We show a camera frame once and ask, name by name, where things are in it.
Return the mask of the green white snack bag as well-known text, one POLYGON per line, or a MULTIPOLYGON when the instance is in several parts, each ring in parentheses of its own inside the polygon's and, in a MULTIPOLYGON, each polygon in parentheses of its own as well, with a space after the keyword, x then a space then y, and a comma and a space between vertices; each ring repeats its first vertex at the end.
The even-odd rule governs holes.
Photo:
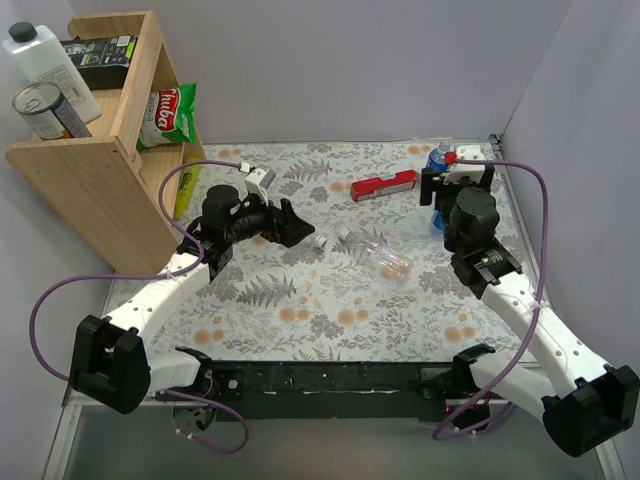
POLYGON ((151 92, 137 140, 137 149, 164 144, 196 143, 196 84, 151 92))

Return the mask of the blue label crushed bottle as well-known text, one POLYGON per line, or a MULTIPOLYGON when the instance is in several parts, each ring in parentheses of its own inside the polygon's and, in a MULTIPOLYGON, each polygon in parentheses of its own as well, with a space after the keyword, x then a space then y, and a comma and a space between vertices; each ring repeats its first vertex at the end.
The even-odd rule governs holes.
POLYGON ((451 201, 443 200, 434 207, 431 217, 431 228, 435 234, 444 235, 445 227, 448 224, 451 211, 451 201))

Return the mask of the floral patterned table mat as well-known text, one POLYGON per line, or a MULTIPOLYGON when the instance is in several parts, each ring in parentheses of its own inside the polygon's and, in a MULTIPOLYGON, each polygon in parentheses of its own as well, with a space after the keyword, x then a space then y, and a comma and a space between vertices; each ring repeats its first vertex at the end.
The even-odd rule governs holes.
POLYGON ((419 170, 436 146, 409 143, 210 145, 186 220, 209 187, 243 187, 230 169, 246 161, 276 173, 270 194, 328 239, 287 249, 254 237, 190 297, 150 343, 154 355, 185 346, 219 360, 447 361, 485 343, 513 355, 519 338, 461 285, 417 190, 354 202, 351 184, 419 170), (384 279, 341 244, 342 229, 379 237, 407 256, 406 280, 384 279))

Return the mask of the yellow marker tube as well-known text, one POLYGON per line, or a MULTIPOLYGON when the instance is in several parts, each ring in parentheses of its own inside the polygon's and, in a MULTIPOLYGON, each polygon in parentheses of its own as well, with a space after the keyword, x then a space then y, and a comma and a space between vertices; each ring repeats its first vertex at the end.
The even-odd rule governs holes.
POLYGON ((174 205, 173 218, 175 220, 179 220, 189 208, 196 182, 202 168, 202 165, 196 164, 196 161, 196 157, 189 157, 187 162, 190 163, 190 166, 181 170, 174 205))

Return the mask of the white bottle black cap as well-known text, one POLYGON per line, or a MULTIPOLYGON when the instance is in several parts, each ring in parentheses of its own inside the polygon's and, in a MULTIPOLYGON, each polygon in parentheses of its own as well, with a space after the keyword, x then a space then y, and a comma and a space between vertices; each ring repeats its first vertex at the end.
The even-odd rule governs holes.
POLYGON ((102 115, 87 83, 49 27, 21 21, 11 25, 8 33, 2 46, 26 80, 55 84, 84 123, 102 115))

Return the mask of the red toothpaste box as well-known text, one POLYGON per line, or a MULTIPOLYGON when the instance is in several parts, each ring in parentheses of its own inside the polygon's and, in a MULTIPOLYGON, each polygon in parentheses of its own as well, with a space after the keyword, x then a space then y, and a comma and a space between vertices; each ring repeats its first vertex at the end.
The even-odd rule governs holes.
POLYGON ((400 171, 392 175, 376 176, 351 184, 350 196, 354 202, 388 196, 415 188, 418 175, 415 170, 400 171))

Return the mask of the clear bottle white cap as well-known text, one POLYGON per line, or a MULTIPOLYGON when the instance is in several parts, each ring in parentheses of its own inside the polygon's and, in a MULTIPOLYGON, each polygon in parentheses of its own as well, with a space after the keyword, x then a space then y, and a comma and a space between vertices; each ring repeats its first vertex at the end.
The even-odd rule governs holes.
POLYGON ((384 279, 401 282, 412 271, 412 261, 379 237, 344 228, 338 238, 351 256, 372 267, 384 279))

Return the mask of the metal tin can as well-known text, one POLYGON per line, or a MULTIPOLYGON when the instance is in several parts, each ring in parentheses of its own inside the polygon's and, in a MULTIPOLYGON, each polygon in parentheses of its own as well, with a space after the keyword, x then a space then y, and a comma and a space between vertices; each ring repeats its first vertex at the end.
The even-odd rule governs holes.
POLYGON ((34 83, 21 89, 12 106, 41 140, 90 138, 75 109, 53 83, 34 83))

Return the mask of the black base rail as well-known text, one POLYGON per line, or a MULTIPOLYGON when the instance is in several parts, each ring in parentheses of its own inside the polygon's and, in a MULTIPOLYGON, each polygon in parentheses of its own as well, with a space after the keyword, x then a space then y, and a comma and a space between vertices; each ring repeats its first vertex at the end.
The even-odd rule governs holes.
POLYGON ((452 362, 209 361, 205 391, 250 420, 439 422, 479 388, 452 362))

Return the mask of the Pocari Sweat blue label bottle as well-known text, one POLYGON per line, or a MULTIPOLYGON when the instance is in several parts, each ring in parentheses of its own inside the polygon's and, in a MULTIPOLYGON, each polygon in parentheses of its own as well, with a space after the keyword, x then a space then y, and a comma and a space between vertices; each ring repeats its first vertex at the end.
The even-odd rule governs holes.
POLYGON ((426 168, 434 172, 446 172, 448 170, 446 156, 450 151, 450 143, 441 142, 436 148, 430 151, 426 168))

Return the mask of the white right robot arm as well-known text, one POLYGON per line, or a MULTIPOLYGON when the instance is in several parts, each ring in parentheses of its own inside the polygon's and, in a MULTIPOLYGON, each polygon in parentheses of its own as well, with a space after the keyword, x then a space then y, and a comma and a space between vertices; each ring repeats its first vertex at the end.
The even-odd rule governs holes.
POLYGON ((493 392, 538 418, 564 453, 579 457, 632 427, 639 377, 584 344, 543 301, 545 275, 532 283, 497 240, 500 216, 491 194, 496 165, 456 159, 444 172, 425 168, 420 202, 441 214, 444 247, 458 280, 522 344, 509 361, 485 344, 468 348, 447 370, 422 383, 430 393, 467 398, 447 423, 493 392))

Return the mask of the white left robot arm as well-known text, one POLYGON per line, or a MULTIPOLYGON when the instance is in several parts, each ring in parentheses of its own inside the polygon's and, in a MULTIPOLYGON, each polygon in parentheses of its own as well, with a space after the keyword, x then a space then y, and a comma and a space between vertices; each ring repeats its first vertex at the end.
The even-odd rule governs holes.
POLYGON ((235 244, 260 236, 291 248, 314 231, 287 199, 274 204, 254 193, 241 198, 229 185, 210 188, 164 276, 105 317, 89 315, 80 322, 70 387, 122 414, 157 392, 205 398, 215 385, 209 358, 188 347, 153 356, 151 341, 186 300, 219 275, 235 244))

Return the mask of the wooden shelf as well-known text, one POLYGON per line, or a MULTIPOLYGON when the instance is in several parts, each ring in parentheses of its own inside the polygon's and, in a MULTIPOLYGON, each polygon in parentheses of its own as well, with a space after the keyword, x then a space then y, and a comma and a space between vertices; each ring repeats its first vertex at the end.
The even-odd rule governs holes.
POLYGON ((179 85, 151 11, 76 16, 73 37, 135 35, 124 85, 94 96, 102 114, 90 137, 13 144, 7 161, 119 273, 155 274, 175 252, 176 232, 163 216, 175 206, 179 178, 169 173, 205 156, 200 142, 136 148, 148 96, 179 85))

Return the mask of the black green box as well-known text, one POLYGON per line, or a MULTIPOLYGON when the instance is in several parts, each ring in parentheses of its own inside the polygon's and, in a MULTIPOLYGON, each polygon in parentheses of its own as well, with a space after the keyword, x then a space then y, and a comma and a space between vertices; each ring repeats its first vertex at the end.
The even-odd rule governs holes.
POLYGON ((90 90, 121 89, 137 45, 135 35, 62 41, 65 52, 90 90))

